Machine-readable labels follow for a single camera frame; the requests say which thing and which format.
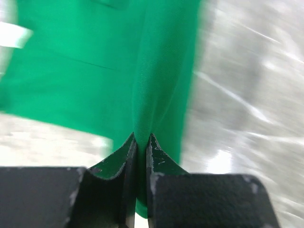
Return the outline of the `green t shirt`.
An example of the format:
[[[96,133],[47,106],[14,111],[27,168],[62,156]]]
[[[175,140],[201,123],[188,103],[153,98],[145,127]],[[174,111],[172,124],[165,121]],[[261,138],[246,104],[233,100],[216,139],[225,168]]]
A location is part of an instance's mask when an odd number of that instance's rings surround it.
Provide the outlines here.
[[[146,218],[145,150],[154,134],[179,162],[201,0],[17,0],[30,32],[0,81],[0,108],[113,140],[134,134],[136,212]]]

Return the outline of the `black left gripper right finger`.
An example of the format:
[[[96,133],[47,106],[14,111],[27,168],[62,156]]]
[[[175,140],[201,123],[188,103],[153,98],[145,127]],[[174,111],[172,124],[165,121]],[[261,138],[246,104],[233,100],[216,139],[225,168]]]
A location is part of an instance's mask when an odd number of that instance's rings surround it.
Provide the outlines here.
[[[188,173],[154,135],[146,149],[151,228],[279,228],[262,182],[248,174]]]

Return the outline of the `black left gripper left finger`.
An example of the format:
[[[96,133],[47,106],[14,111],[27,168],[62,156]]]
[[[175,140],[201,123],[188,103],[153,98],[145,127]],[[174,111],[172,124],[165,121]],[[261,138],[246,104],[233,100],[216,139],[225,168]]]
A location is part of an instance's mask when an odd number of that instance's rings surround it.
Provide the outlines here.
[[[91,168],[1,167],[1,227],[134,227],[136,155],[130,135]]]

